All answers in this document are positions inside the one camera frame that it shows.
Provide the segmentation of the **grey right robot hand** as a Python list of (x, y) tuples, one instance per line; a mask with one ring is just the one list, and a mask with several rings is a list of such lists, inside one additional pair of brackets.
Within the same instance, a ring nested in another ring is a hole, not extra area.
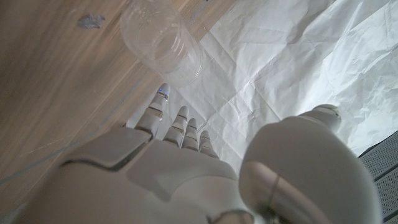
[(169, 95), (161, 85), (135, 127), (69, 153), (16, 223), (382, 223), (373, 178), (336, 136), (335, 106), (265, 125), (235, 172), (186, 107), (156, 138)]

